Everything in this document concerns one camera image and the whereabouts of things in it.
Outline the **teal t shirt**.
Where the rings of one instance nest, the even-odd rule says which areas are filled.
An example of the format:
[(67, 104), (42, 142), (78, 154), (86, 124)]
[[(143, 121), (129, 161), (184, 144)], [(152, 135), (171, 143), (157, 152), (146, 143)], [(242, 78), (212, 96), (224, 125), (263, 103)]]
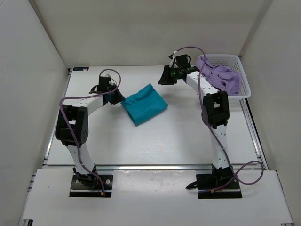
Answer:
[(135, 126), (139, 126), (168, 108), (168, 103), (151, 84), (128, 96), (122, 106)]

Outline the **lavender t shirt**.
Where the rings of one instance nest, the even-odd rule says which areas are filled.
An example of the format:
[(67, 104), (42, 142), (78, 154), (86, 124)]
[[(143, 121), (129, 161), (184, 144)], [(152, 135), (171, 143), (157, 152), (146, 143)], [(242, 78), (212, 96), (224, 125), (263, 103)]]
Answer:
[(242, 77), (226, 65), (212, 66), (207, 58), (200, 57), (195, 66), (202, 71), (205, 79), (216, 89), (226, 91), (229, 96), (237, 96), (241, 89)]

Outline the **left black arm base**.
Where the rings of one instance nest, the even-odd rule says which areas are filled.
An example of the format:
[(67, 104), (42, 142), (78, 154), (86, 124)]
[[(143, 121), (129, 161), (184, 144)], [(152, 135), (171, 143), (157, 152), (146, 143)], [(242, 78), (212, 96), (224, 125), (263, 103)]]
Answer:
[(91, 174), (80, 174), (73, 167), (73, 176), (70, 186), (70, 197), (89, 197), (89, 198), (111, 198), (113, 175), (99, 175), (103, 182), (103, 187), (98, 179)]

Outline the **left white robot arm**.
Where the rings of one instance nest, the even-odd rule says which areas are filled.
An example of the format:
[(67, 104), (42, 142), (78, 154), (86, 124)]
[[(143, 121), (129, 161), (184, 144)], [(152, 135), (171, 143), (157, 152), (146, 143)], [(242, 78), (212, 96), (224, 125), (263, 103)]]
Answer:
[(101, 71), (98, 84), (91, 88), (86, 96), (64, 97), (59, 101), (59, 115), (55, 136), (69, 150), (74, 164), (74, 173), (83, 176), (82, 183), (87, 188), (98, 185), (99, 177), (95, 163), (92, 161), (88, 148), (89, 116), (106, 104), (115, 105), (125, 100), (119, 90), (121, 76), (116, 81), (107, 70)]

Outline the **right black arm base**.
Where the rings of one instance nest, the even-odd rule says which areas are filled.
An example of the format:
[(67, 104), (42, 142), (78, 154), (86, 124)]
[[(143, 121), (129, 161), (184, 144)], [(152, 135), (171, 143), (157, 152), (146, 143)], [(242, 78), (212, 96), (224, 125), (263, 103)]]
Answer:
[(239, 182), (231, 167), (212, 167), (210, 174), (197, 174), (196, 181), (186, 186), (187, 190), (197, 189), (199, 199), (239, 199), (242, 198)]

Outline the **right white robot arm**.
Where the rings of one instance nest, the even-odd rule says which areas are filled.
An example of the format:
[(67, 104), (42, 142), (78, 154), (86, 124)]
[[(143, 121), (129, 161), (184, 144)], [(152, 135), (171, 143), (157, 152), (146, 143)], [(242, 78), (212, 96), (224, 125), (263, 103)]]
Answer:
[(211, 133), (212, 165), (217, 170), (228, 168), (230, 164), (227, 160), (226, 129), (230, 111), (227, 92), (220, 91), (210, 84), (201, 69), (191, 65), (190, 56), (171, 54), (169, 58), (171, 62), (164, 66), (158, 84), (175, 85), (178, 80), (183, 80), (197, 92), (202, 120)]

